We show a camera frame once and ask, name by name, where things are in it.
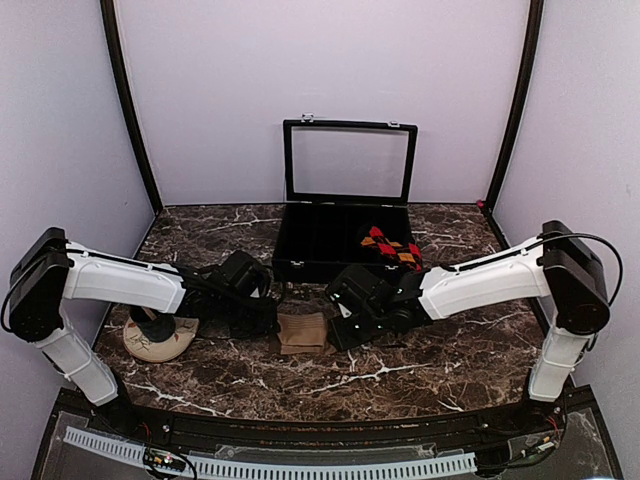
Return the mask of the tan brown sock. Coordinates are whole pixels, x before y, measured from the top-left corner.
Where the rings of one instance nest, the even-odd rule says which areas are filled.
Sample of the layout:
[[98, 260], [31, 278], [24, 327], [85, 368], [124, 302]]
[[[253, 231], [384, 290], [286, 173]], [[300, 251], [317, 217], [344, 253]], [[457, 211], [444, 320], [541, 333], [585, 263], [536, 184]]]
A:
[[277, 330], [271, 337], [269, 351], [280, 355], [331, 355], [336, 348], [328, 341], [328, 321], [322, 312], [277, 316]]

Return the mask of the cream branch-pattern plate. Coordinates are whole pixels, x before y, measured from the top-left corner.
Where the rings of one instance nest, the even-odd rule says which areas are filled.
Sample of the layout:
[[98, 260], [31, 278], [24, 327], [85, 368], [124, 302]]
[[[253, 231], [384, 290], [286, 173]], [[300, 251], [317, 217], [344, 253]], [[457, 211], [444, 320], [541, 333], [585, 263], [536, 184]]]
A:
[[164, 363], [180, 356], [195, 339], [199, 320], [176, 316], [174, 319], [175, 333], [164, 342], [153, 343], [142, 334], [129, 315], [122, 331], [123, 343], [128, 353], [148, 363]]

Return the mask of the black glass-lid display case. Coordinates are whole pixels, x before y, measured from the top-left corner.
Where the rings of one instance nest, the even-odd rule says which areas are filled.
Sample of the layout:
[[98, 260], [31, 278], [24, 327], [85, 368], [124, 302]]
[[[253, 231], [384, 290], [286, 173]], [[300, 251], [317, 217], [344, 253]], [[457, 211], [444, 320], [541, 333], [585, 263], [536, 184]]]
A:
[[408, 200], [418, 128], [306, 116], [282, 124], [285, 209], [272, 266], [279, 280], [326, 284], [350, 265], [396, 281], [407, 266], [363, 245], [373, 227], [412, 240]]

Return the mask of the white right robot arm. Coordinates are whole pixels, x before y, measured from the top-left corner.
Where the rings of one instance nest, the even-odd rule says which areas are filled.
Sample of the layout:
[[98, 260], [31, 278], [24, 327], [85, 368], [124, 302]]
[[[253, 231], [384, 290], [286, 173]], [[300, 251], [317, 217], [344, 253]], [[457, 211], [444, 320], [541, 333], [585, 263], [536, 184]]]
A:
[[589, 240], [608, 243], [553, 220], [512, 248], [456, 265], [411, 269], [394, 283], [349, 265], [326, 288], [340, 311], [329, 322], [328, 340], [350, 350], [464, 311], [549, 297], [555, 317], [529, 375], [527, 398], [510, 413], [511, 426], [530, 434], [547, 420], [548, 403], [560, 397], [582, 354], [608, 324], [619, 294], [607, 289], [603, 263]]

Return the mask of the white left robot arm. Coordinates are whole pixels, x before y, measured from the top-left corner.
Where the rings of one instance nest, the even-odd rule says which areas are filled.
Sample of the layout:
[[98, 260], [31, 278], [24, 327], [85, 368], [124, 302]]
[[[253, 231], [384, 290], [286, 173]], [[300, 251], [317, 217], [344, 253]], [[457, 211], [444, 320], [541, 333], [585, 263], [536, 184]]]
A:
[[201, 269], [145, 263], [70, 242], [60, 228], [47, 229], [14, 267], [1, 307], [1, 326], [35, 345], [120, 436], [141, 427], [126, 390], [75, 331], [65, 300], [127, 305], [127, 351], [149, 363], [175, 359], [190, 346], [201, 323], [226, 324], [234, 338], [267, 335], [277, 320], [268, 269], [243, 251]]

